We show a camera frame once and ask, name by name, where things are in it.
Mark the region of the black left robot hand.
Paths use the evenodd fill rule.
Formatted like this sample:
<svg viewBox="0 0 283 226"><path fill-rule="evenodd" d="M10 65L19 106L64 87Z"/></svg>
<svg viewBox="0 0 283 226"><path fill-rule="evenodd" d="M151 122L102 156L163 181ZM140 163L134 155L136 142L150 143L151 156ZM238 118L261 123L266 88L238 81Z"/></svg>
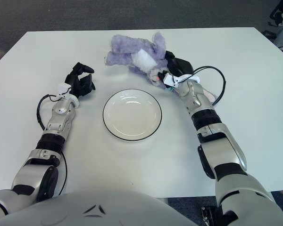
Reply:
<svg viewBox="0 0 283 226"><path fill-rule="evenodd" d="M71 86L70 94L79 98L95 90L95 85L92 82L93 73L92 68L78 62L65 79L65 83Z"/></svg>

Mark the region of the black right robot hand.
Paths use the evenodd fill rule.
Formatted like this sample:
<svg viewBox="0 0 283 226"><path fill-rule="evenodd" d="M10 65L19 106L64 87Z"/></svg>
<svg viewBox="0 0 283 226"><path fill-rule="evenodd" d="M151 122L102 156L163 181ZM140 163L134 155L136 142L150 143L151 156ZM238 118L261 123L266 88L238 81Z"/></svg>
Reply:
<svg viewBox="0 0 283 226"><path fill-rule="evenodd" d="M166 74L172 75L172 80L176 81L176 77L179 78L185 74L192 74L193 67L190 62L176 58L170 51L165 52L164 58L159 60L162 72L158 72L159 81L163 82Z"/></svg>

